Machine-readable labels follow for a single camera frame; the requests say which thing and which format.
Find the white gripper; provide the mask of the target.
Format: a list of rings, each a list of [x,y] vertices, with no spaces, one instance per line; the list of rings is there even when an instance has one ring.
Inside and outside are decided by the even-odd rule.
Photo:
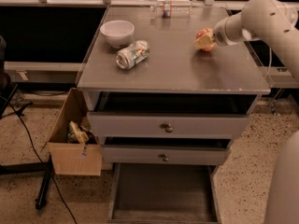
[[[237,13],[219,21],[213,28],[213,38],[219,46],[232,46],[245,41],[241,14]],[[213,49],[216,45],[214,41],[210,34],[204,34],[194,41],[194,46],[201,50]]]

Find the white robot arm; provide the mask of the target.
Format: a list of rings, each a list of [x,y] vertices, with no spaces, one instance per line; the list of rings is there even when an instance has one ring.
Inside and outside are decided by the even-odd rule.
[[[298,13],[278,0],[249,0],[241,12],[196,37],[197,49],[262,40],[299,79]],[[263,224],[299,224],[299,132],[281,149],[272,175]]]

